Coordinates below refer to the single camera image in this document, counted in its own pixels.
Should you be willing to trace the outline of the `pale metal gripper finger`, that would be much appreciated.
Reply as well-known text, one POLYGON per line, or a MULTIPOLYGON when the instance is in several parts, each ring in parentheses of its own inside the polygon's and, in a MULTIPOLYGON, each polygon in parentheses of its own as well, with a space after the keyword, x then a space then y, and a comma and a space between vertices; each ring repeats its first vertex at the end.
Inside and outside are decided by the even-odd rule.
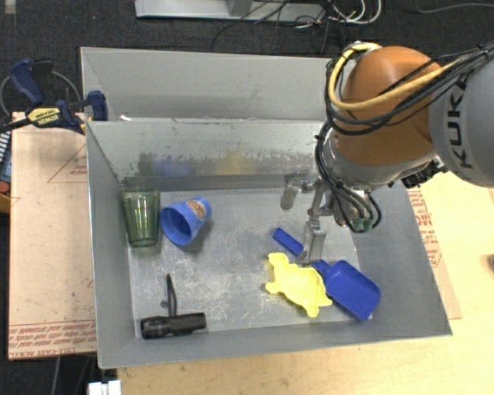
POLYGON ((304 234, 304 260, 317 261, 322 258, 326 231, 319 221, 307 221, 304 234))
POLYGON ((285 187, 280 200, 280 207, 284 211, 289 211, 293 208, 296 195, 301 188, 300 175, 295 172, 284 176, 285 187))

